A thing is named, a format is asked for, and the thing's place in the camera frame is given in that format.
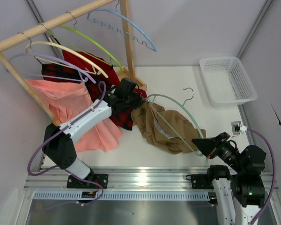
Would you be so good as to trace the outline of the tan brown skirt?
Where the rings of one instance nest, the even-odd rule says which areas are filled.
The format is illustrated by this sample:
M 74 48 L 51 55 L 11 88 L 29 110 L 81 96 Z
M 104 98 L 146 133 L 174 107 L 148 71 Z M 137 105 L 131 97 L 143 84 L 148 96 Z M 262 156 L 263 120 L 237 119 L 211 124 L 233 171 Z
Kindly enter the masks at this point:
M 174 155 L 198 151 L 192 139 L 201 138 L 200 133 L 178 111 L 145 102 L 132 110 L 131 117 L 149 144 Z

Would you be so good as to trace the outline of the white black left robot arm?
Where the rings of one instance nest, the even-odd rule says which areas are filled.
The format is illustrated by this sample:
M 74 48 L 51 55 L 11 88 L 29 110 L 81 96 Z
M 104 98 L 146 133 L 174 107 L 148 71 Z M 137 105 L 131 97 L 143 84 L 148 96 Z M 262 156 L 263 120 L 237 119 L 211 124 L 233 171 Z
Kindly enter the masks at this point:
M 99 90 L 102 94 L 90 107 L 58 127 L 49 125 L 46 128 L 43 153 L 78 180 L 93 176 L 91 168 L 77 157 L 74 145 L 86 132 L 112 114 L 140 107 L 145 98 L 140 92 L 135 92 L 136 89 L 139 89 L 138 84 L 129 78 L 123 78 L 119 86 L 109 90 L 101 81 Z

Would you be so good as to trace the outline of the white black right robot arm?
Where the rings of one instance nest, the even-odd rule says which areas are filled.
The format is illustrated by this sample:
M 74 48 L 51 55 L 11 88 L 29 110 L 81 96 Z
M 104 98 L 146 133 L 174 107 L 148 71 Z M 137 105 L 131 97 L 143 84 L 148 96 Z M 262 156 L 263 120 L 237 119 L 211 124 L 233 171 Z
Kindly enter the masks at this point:
M 193 139 L 192 143 L 207 158 L 218 157 L 223 165 L 211 165 L 206 182 L 217 198 L 217 218 L 221 225 L 253 225 L 265 209 L 265 186 L 261 173 L 266 153 L 256 145 L 243 151 L 226 132 L 213 138 Z

